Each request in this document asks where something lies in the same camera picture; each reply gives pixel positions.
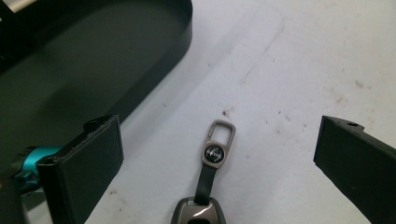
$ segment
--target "key fob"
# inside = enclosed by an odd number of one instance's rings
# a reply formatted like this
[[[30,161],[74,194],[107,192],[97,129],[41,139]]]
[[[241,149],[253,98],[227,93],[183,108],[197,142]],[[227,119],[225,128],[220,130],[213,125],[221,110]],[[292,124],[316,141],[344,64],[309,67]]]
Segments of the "key fob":
[[[171,224],[225,224],[218,201],[211,198],[208,205],[194,203],[194,198],[178,202]]]

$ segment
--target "white table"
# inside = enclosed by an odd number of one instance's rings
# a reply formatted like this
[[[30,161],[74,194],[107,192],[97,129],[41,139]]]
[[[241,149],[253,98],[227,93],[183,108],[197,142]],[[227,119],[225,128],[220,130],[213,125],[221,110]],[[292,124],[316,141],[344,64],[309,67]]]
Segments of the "white table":
[[[214,119],[236,126],[211,194],[227,223],[369,223],[313,157],[322,115],[396,147],[394,1],[193,7],[191,48],[122,123],[124,164],[87,223],[170,223]],[[34,222],[50,223],[45,206]]]

